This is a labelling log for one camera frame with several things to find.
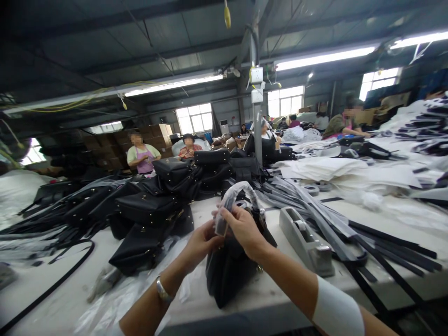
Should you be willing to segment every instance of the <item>ceiling light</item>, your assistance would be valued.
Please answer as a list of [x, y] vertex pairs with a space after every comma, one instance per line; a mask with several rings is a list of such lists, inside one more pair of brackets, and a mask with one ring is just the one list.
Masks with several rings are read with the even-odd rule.
[[428, 34], [428, 35], [417, 36], [417, 37], [410, 37], [410, 38], [407, 38], [404, 40], [396, 41], [395, 44], [390, 47], [390, 49], [410, 47], [410, 46], [417, 45], [417, 44], [441, 41], [441, 40], [446, 40], [446, 39], [448, 39], [448, 32]]
[[288, 62], [281, 62], [281, 63], [277, 64], [276, 70], [277, 71], [289, 70], [289, 69], [300, 68], [300, 67], [314, 65], [314, 64], [328, 63], [328, 62], [340, 61], [340, 60], [348, 59], [348, 58], [366, 56], [366, 55], [374, 52], [375, 49], [376, 49], [375, 47], [367, 47], [367, 48], [360, 48], [360, 49], [347, 50], [347, 51], [343, 51], [343, 52], [337, 52], [337, 53], [333, 53], [333, 54], [326, 54], [326, 55], [320, 55], [320, 56], [315, 56], [315, 57], [297, 59], [297, 60], [288, 61]]
[[220, 79], [223, 79], [223, 75], [189, 79], [186, 81], [169, 83], [169, 84], [154, 85], [154, 86], [149, 86], [145, 89], [130, 91], [128, 93], [125, 93], [125, 96], [131, 97], [131, 96], [137, 96], [137, 95], [141, 95], [141, 94], [153, 93], [153, 92], [158, 92], [158, 91], [177, 89], [177, 88], [184, 87], [184, 86], [190, 86], [190, 85], [195, 85], [195, 84], [200, 84], [200, 83], [207, 83], [207, 82], [212, 82], [212, 81], [216, 81], [216, 80], [220, 80]]

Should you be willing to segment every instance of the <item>electrical box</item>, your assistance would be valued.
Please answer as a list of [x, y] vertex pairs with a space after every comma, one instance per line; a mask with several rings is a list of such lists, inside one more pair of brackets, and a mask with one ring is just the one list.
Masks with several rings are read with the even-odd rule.
[[252, 90], [252, 104], [263, 102], [263, 90], [254, 89]]
[[253, 68], [251, 70], [251, 83], [259, 84], [263, 81], [263, 68]]

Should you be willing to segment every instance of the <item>metal ceiling beam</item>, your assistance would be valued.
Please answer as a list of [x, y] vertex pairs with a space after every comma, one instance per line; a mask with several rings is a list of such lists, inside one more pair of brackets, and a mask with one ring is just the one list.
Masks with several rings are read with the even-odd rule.
[[283, 28], [273, 29], [269, 35], [270, 36], [279, 36], [282, 33], [283, 34], [298, 33], [298, 32], [304, 31], [304, 30], [331, 27], [331, 26], [337, 25], [338, 23], [342, 23], [342, 22], [350, 23], [350, 22], [356, 22], [356, 21], [360, 21], [360, 20], [367, 20], [367, 19], [373, 18], [373, 17], [405, 13], [405, 12], [410, 12], [410, 11], [413, 11], [416, 9], [432, 7], [432, 6], [440, 3], [440, 1], [441, 0], [428, 0], [428, 1], [415, 0], [415, 1], [409, 2], [404, 5], [391, 5], [391, 6], [386, 6], [386, 7], [380, 7], [378, 9], [376, 9], [374, 12], [371, 9], [369, 9], [365, 12], [361, 12], [358, 14], [341, 15], [341, 16], [337, 16], [337, 17], [333, 17], [333, 18], [317, 20], [317, 21], [311, 22], [311, 23], [303, 23], [303, 24], [298, 24], [295, 26], [290, 26], [285, 31], [283, 31], [284, 30]]
[[[222, 4], [224, 12], [224, 2], [222, 0], [177, 0], [166, 1], [159, 5], [152, 5], [131, 10], [137, 21], [152, 19], [170, 14], [181, 13], [206, 6]], [[133, 22], [131, 15], [126, 10], [120, 13], [106, 15], [98, 18], [82, 20], [74, 23], [67, 23], [61, 26], [46, 28], [43, 30], [29, 31], [18, 36], [19, 42], [31, 42], [45, 40], [63, 35], [85, 33], [93, 30], [106, 29]]]
[[[209, 50], [231, 47], [231, 46], [240, 44], [241, 40], [242, 40], [242, 37], [238, 36], [238, 37], [233, 37], [233, 38], [229, 38], [229, 39], [225, 39], [225, 40], [204, 43], [204, 44], [200, 44], [200, 45], [196, 45], [196, 46], [192, 46], [192, 47], [188, 47], [188, 48], [165, 51], [165, 52], [161, 52], [159, 54], [165, 59], [170, 59], [170, 58], [175, 58], [175, 57], [180, 57], [180, 56], [185, 56], [185, 55], [191, 55], [194, 53], [209, 51]], [[79, 72], [82, 73], [83, 75], [92, 75], [92, 74], [96, 74], [96, 73], [100, 73], [100, 72], [129, 68], [132, 66], [151, 63], [151, 62], [155, 62], [159, 59], [160, 59], [160, 57], [158, 54], [152, 54], [152, 55], [148, 55], [148, 56], [144, 56], [144, 57], [137, 57], [134, 59], [98, 65], [98, 66], [90, 67], [87, 69], [79, 70]]]

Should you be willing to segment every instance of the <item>roll of tape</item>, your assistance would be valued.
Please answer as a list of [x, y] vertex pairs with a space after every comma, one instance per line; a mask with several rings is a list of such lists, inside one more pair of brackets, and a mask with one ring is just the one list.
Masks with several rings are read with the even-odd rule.
[[333, 189], [331, 184], [329, 184], [328, 182], [324, 182], [324, 181], [317, 182], [316, 186], [319, 188], [319, 191], [323, 191], [323, 192], [330, 191], [331, 189]]
[[317, 196], [319, 195], [319, 188], [317, 187], [317, 185], [315, 184], [309, 184], [304, 186], [304, 188], [307, 190], [307, 192], [311, 195], [311, 196]]

